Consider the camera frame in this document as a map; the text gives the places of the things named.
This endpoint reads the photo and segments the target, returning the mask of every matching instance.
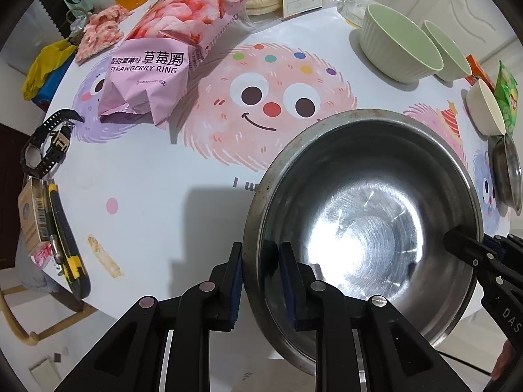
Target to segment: pink snack bag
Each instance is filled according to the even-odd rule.
[[[187,92],[188,71],[207,56],[247,0],[158,0],[114,51],[99,116],[151,112],[166,121]]]

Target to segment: stainless steel bowl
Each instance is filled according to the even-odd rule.
[[[494,146],[492,153],[494,181],[499,199],[521,214],[523,185],[518,151],[512,137],[506,133]]]
[[[475,287],[441,244],[457,225],[483,236],[473,183],[437,134],[384,110],[330,116],[287,145],[256,188],[243,238],[256,320],[276,351],[315,373],[315,335],[291,329],[274,264],[274,244],[289,241],[317,278],[348,296],[386,296],[436,344]]]

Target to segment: red cartoon nose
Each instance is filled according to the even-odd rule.
[[[281,107],[278,103],[269,102],[263,105],[263,113],[271,118],[274,118],[281,114]]]

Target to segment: black wristwatch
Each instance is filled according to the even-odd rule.
[[[74,122],[71,122],[71,120],[84,122],[84,119],[78,115],[77,111],[61,109],[49,116],[49,118],[35,130],[20,152],[20,164],[22,164],[22,170],[27,175],[41,180],[57,163],[64,160],[65,152],[67,152],[71,139],[71,131],[74,127]],[[60,130],[55,131],[54,129],[60,124],[63,124]],[[47,149],[47,152],[45,152],[45,155],[42,156],[41,147],[49,136],[53,137],[51,145]],[[38,163],[31,163],[29,165],[27,153],[28,150],[31,149],[34,154],[38,152],[40,160]]]

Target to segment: yellow box cutter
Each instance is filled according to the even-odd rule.
[[[63,263],[61,267],[74,297],[82,300],[91,292],[91,282],[82,258],[80,257],[73,233],[65,217],[57,185],[49,184],[48,191],[54,222],[57,227],[59,244],[61,245],[61,251],[63,251],[63,259],[61,261]]]

